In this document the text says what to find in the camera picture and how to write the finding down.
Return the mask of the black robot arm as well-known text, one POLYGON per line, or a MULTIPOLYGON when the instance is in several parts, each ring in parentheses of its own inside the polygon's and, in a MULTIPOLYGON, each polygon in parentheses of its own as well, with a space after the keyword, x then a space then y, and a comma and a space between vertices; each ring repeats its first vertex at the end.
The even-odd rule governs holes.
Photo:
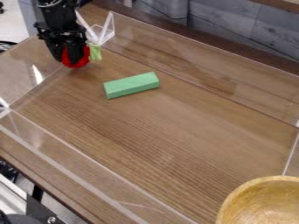
POLYGON ((78 23, 78 0, 38 0, 43 21, 36 21, 39 39, 48 47, 52 57, 71 68, 90 63, 87 29, 78 23))

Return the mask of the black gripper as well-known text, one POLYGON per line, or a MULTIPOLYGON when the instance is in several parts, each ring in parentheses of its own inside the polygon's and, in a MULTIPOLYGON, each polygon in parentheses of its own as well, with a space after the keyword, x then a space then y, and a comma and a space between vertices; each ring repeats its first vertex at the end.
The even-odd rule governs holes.
POLYGON ((59 29, 51 28, 44 22, 36 22, 34 27, 38 30, 39 39, 46 40, 51 55, 59 62, 62 62, 63 52, 64 65, 88 64, 88 47, 86 42, 83 42, 87 41, 87 29, 80 24, 75 24, 59 29), (64 47, 63 41, 67 41, 71 38, 78 38, 83 41, 68 41, 64 47))

